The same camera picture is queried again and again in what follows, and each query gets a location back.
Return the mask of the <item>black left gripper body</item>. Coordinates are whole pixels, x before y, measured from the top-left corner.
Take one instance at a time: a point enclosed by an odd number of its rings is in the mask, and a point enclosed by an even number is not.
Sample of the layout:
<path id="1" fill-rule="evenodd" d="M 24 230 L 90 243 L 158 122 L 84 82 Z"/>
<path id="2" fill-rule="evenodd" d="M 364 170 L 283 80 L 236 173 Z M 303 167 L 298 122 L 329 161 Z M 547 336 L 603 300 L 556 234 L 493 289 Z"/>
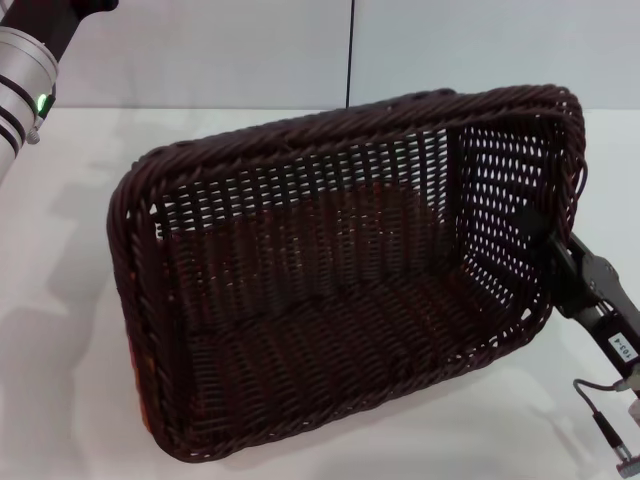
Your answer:
<path id="1" fill-rule="evenodd" d="M 59 61 L 82 20 L 117 6 L 118 0 L 15 0 L 1 25 L 34 37 Z"/>

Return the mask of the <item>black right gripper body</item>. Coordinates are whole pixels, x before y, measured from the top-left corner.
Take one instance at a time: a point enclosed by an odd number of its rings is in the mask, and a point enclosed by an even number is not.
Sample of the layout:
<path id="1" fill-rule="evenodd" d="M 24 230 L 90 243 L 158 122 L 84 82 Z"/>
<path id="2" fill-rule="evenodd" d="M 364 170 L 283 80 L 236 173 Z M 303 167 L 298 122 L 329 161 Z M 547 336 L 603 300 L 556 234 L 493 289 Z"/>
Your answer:
<path id="1" fill-rule="evenodd" d="M 639 310 L 624 292 L 605 295 L 594 305 L 559 312 L 580 324 L 620 376 L 639 396 Z"/>

